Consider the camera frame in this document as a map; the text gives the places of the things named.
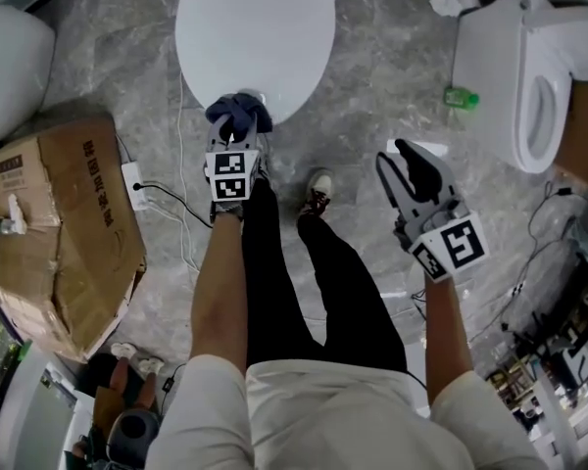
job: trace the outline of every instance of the toilet bowl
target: toilet bowl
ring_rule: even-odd
[[[588,7],[497,0],[461,18],[453,84],[479,104],[458,117],[508,164],[531,173],[551,165],[573,78],[588,80]]]
[[[335,33],[335,0],[179,0],[175,40],[182,74],[205,108],[248,92],[274,123],[316,89]]]
[[[0,6],[0,139],[41,106],[55,33],[38,18]]]

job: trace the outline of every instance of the white shirt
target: white shirt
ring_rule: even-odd
[[[212,355],[183,372],[148,470],[546,469],[496,392],[475,373],[412,408],[408,376],[314,360],[251,366]]]

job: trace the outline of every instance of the white sneaker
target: white sneaker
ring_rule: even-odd
[[[143,360],[140,360],[137,368],[142,374],[148,375],[150,373],[155,373],[155,375],[157,375],[164,365],[166,365],[166,363],[163,362],[160,358],[151,356],[150,358],[144,358]]]
[[[131,360],[137,353],[137,348],[131,343],[113,343],[111,345],[111,354],[115,358],[127,358]]]
[[[304,214],[312,214],[320,217],[333,196],[333,178],[329,170],[318,170],[310,179],[307,187],[307,201],[299,217]]]

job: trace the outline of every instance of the toilet lid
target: toilet lid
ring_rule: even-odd
[[[314,92],[334,32],[334,0],[180,0],[175,38],[201,105],[246,91],[279,123]]]

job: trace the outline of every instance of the shirt sleeve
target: shirt sleeve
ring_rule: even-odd
[[[223,358],[193,357],[148,450],[146,469],[249,470],[253,459],[242,374]]]
[[[547,469],[495,390],[473,371],[438,395],[431,420],[464,443],[477,469]]]

